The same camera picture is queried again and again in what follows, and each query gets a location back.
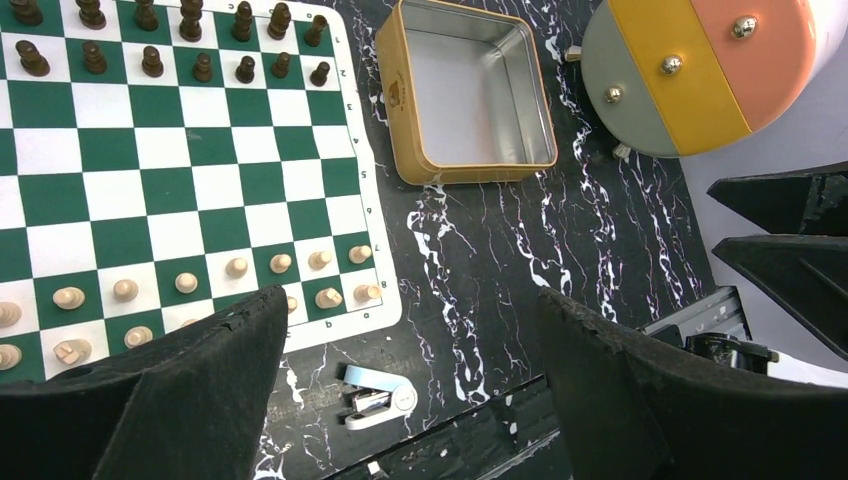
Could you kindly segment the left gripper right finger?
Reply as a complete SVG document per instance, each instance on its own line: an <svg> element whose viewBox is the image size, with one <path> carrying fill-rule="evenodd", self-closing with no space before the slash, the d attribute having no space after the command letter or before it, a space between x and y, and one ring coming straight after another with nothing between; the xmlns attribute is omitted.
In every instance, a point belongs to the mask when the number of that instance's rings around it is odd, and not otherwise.
<svg viewBox="0 0 848 480"><path fill-rule="evenodd" d="M847 376L761 351L731 367L543 288L536 328L577 479L843 479Z"/></svg>

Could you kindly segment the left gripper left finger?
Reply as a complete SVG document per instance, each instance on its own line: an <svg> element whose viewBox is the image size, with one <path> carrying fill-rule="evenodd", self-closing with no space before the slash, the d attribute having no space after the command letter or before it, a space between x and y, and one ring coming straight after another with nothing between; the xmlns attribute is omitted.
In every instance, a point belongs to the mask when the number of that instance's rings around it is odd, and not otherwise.
<svg viewBox="0 0 848 480"><path fill-rule="evenodd" d="M3 385L2 477L249 477L287 327L286 291L268 286L127 352Z"/></svg>

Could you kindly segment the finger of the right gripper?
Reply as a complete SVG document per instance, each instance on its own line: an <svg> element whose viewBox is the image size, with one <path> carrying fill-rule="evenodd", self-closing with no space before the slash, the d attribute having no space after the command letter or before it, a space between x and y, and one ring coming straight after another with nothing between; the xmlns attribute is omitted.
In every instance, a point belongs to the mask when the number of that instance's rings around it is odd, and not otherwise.
<svg viewBox="0 0 848 480"><path fill-rule="evenodd" d="M845 236L847 164L717 180L707 194L771 234Z"/></svg>
<svg viewBox="0 0 848 480"><path fill-rule="evenodd" d="M847 239L824 235L725 238L712 253L847 358Z"/></svg>

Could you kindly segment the light wooden pawn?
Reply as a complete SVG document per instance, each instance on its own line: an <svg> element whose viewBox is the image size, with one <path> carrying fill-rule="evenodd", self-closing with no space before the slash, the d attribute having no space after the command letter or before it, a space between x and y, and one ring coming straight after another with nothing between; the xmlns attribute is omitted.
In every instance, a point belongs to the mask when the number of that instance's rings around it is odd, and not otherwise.
<svg viewBox="0 0 848 480"><path fill-rule="evenodd" d="M85 300L85 293L73 286L60 288L52 296L53 303L63 310L77 309L84 304Z"/></svg>

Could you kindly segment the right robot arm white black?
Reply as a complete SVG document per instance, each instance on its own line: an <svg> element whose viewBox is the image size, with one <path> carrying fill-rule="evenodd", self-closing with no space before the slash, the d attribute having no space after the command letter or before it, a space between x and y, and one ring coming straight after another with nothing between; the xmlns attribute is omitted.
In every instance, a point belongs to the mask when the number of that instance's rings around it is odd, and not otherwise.
<svg viewBox="0 0 848 480"><path fill-rule="evenodd" d="M840 358L847 356L847 165L725 178L708 194L763 229L713 253ZM643 333L720 365L846 389L847 375L754 342L735 289L722 287Z"/></svg>

